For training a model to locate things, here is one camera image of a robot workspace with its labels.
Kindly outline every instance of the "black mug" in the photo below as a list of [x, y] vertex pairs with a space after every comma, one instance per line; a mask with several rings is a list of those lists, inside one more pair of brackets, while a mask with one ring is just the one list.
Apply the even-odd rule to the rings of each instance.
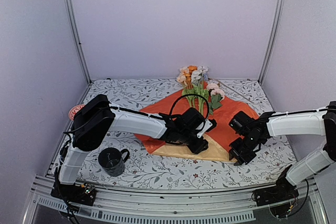
[[[125, 158], [122, 158], [122, 154], [127, 153]], [[123, 149], [119, 151], [116, 148], [103, 149], [99, 156], [98, 162], [100, 166], [112, 177], [121, 175], [125, 170], [125, 162], [130, 157], [130, 151]]]

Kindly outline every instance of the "white wall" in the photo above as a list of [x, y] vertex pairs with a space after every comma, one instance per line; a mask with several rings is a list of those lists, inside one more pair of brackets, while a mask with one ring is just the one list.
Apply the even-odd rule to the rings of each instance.
[[[285, 0], [264, 83], [276, 110], [319, 108], [336, 100], [336, 0]], [[320, 137], [291, 137], [298, 158]], [[323, 202], [336, 223], [336, 166], [316, 176]]]
[[73, 0], [93, 79], [211, 76], [257, 79], [276, 0]]
[[0, 0], [0, 223], [22, 222], [85, 89], [64, 0]]

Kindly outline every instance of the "folded cloth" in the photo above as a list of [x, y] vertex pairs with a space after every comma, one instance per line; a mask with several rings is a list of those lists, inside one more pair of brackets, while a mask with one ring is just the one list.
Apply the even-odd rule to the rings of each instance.
[[[162, 99], [153, 105], [149, 105], [146, 108], [143, 108], [141, 111], [146, 113], [161, 112], [169, 114], [172, 104], [181, 95], [182, 90]], [[150, 154], [229, 162], [229, 144], [239, 137], [239, 135], [237, 135], [235, 131], [229, 126], [230, 120], [239, 111], [244, 111], [247, 115], [254, 119], [258, 118], [258, 114], [249, 105], [243, 102], [234, 101], [228, 97], [225, 97], [225, 99], [221, 101], [221, 104], [222, 106], [215, 110], [214, 114], [209, 117], [209, 119], [216, 120], [217, 126], [210, 132], [207, 132], [203, 135], [204, 138], [209, 142], [209, 148], [206, 151], [199, 153], [198, 155], [193, 154], [187, 146], [170, 145], [166, 144], [164, 141], [138, 134], [136, 134], [136, 137], [142, 141], [146, 150]], [[173, 114], [183, 114], [189, 108], [190, 106], [187, 99], [181, 99], [176, 104]]]

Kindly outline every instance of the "ventilation grille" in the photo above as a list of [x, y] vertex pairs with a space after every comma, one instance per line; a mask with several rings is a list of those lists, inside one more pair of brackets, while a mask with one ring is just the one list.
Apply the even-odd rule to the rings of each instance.
[[[58, 211], [66, 211], [67, 208], [64, 203], [43, 196], [39, 197], [38, 202], [40, 205]], [[211, 217], [143, 217], [114, 214], [108, 211], [95, 209], [89, 210], [88, 213], [88, 215], [82, 215], [80, 211], [78, 215], [115, 224], [234, 224], [255, 220], [253, 211]]]

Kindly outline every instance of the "flower bouquet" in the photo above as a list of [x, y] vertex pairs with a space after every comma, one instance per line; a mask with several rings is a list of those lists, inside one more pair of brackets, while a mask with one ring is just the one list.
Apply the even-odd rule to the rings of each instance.
[[[225, 93], [220, 89], [216, 83], [209, 83], [208, 81], [208, 68], [206, 66], [189, 66], [180, 69], [180, 74], [176, 78], [178, 83], [183, 86], [182, 95], [185, 94], [198, 94], [203, 96], [209, 102], [209, 113], [213, 115], [214, 110], [222, 106], [221, 101], [225, 98]], [[186, 97], [189, 106], [198, 109], [203, 115], [204, 100], [197, 98], [198, 108], [196, 107], [196, 97]]]

